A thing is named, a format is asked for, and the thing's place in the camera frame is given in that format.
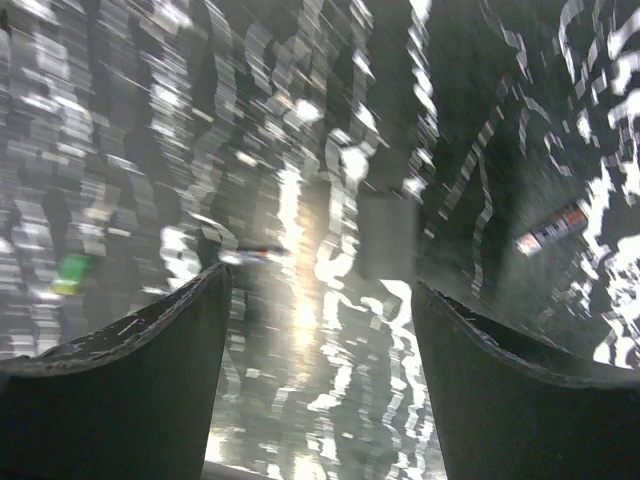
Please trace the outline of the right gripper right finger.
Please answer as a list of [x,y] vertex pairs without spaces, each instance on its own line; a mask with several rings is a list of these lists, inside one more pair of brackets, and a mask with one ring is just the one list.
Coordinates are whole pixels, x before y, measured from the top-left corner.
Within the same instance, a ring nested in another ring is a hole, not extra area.
[[639,373],[574,356],[415,283],[450,479],[636,479]]

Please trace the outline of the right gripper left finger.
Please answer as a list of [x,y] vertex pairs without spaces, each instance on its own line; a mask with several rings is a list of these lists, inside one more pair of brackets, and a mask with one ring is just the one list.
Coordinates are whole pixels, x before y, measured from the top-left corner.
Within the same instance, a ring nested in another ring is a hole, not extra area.
[[214,265],[166,297],[1,364],[5,479],[197,479],[230,313]]

